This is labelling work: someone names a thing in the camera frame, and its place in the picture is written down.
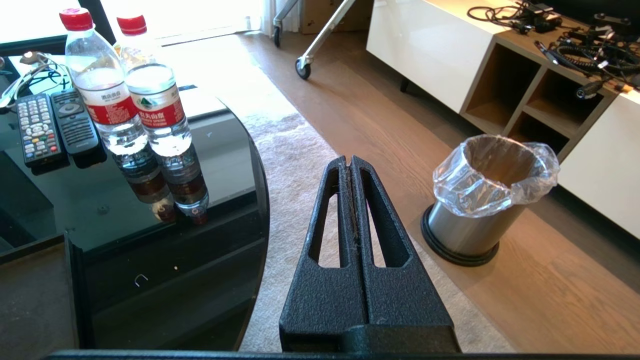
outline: small hook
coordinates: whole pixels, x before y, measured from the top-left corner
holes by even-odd
[[[147,277],[146,277],[146,276],[144,276],[143,274],[138,274],[138,276],[136,276],[136,278],[135,278],[135,279],[133,279],[133,283],[134,283],[137,287],[140,287],[140,284],[138,284],[138,278],[140,278],[140,277],[144,278],[144,280],[146,280],[146,281],[149,281],[149,279],[147,279]]]

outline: wooden floor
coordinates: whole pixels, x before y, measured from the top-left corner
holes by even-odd
[[[287,33],[279,50],[262,35],[237,37],[337,152],[375,166],[422,239],[433,169],[479,131],[413,85],[402,94],[401,76],[366,52],[366,33],[332,34],[308,81],[294,61],[313,36]],[[640,354],[639,243],[556,189],[522,214],[490,264],[463,268],[430,253],[519,351]]]

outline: red label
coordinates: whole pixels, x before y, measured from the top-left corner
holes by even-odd
[[[138,108],[133,103],[131,96],[115,104],[103,106],[87,105],[86,107],[93,121],[105,125],[115,125],[129,121],[138,112]]]
[[[146,127],[168,127],[177,124],[184,118],[184,109],[179,98],[173,104],[160,110],[147,111],[141,108],[137,110],[142,124]]]

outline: cardboard box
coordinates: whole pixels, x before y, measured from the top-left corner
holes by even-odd
[[[300,32],[317,34],[329,21],[342,0],[303,0],[300,11]],[[369,29],[373,0],[356,0],[334,31]]]

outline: remote control button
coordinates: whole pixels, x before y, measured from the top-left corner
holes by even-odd
[[[80,108],[80,105],[76,103],[69,103],[61,107],[58,111],[62,114],[71,114],[76,112]]]

